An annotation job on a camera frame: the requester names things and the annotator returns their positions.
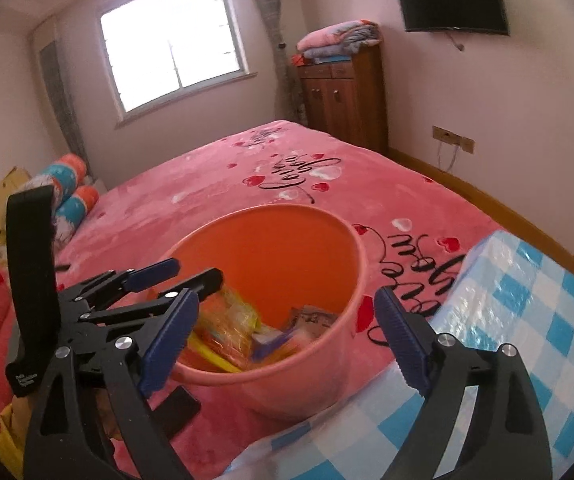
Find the brown wooden cabinet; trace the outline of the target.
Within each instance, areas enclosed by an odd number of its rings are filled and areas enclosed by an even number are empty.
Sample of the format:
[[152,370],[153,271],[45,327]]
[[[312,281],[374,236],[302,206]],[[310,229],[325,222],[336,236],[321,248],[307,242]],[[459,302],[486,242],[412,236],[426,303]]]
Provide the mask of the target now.
[[381,155],[389,151],[386,87],[379,46],[347,61],[296,69],[308,128]]

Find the blue Vinda tissue pack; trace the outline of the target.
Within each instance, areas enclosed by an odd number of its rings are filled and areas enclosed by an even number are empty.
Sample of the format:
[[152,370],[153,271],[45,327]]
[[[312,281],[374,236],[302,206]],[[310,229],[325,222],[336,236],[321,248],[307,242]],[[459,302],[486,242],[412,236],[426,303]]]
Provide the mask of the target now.
[[264,340],[258,340],[250,360],[253,363],[272,364],[293,356],[298,352],[298,346],[292,341],[297,333],[296,328],[290,328]]

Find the blue white checkered tablecloth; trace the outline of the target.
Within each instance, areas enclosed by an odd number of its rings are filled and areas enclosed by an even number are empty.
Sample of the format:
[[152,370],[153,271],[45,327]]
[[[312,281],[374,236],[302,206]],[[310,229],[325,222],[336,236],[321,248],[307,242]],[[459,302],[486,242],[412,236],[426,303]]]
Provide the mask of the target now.
[[574,275],[497,232],[434,318],[390,290],[395,361],[346,400],[249,446],[229,479],[574,479]]

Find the black smartphone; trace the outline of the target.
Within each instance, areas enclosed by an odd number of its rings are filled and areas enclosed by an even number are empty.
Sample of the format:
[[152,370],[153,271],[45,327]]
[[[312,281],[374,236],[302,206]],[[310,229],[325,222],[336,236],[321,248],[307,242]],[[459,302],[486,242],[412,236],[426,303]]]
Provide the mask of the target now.
[[201,403],[185,387],[177,386],[152,412],[168,440],[180,434],[200,413]]

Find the grey plaid curtain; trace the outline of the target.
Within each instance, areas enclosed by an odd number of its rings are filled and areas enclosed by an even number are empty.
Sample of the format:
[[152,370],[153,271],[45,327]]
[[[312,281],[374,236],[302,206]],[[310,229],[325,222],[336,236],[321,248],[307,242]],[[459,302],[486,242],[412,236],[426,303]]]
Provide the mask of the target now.
[[302,122],[303,104],[296,78],[290,68],[284,34],[281,29],[281,0],[254,0],[272,47],[278,82],[278,102],[290,122]]

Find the yellow green snack bag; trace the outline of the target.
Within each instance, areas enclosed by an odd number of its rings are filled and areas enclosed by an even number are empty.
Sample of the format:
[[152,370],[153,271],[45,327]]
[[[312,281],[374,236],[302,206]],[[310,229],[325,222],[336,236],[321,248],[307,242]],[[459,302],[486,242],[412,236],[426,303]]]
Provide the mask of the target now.
[[261,324],[255,307],[224,286],[200,306],[187,348],[219,372],[240,373],[251,365],[253,335]]

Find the wall power socket strip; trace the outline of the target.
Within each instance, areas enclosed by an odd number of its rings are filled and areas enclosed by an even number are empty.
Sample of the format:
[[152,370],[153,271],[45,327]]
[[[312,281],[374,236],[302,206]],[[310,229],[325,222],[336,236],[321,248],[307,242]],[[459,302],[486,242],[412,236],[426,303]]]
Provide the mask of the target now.
[[442,143],[458,146],[462,151],[468,154],[474,153],[474,141],[465,136],[451,132],[438,126],[432,127],[432,138]]

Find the bright bedroom window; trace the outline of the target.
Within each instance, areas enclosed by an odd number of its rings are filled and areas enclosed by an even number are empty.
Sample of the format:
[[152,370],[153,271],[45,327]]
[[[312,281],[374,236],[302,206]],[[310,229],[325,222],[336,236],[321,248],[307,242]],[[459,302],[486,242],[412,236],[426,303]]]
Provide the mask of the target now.
[[248,71],[228,0],[130,0],[99,25],[125,114]]

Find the orange plastic trash bucket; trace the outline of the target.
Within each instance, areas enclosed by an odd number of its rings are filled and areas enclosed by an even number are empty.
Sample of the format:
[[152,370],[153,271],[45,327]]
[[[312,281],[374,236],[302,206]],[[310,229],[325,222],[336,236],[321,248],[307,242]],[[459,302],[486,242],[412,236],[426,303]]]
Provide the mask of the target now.
[[308,418],[342,397],[368,271],[365,248],[349,222],[314,206],[257,206],[202,226],[167,255],[180,262],[180,274],[157,290],[217,268],[269,326],[283,326],[292,309],[304,306],[338,316],[326,333],[283,361],[241,373],[208,372],[183,353],[173,379],[221,389],[252,411],[285,420]]

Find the colourful bolster pillow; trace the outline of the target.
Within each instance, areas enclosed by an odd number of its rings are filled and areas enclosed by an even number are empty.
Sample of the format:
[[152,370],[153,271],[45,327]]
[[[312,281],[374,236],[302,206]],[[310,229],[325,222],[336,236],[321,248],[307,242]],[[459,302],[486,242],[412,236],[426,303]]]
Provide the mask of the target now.
[[52,223],[55,226],[54,248],[60,252],[94,209],[99,192],[87,174],[84,160],[68,153],[50,164],[43,172],[26,182],[21,191],[41,186],[52,186]]

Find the pink heart bedspread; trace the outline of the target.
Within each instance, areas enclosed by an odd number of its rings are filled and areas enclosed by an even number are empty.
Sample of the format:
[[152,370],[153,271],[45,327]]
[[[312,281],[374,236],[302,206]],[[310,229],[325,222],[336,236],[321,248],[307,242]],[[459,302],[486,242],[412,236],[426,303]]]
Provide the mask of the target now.
[[436,312],[496,223],[292,122],[150,169],[54,242],[54,187],[12,194],[0,269],[0,478],[219,476],[388,364],[378,288]]

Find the folded pink blanket stack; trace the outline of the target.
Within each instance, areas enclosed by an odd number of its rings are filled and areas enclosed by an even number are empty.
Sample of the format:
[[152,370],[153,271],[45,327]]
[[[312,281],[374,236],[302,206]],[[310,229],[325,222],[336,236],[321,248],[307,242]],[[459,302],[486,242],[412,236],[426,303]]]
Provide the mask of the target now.
[[368,20],[333,24],[304,36],[296,50],[308,60],[356,55],[361,48],[373,47],[382,41],[380,27]]

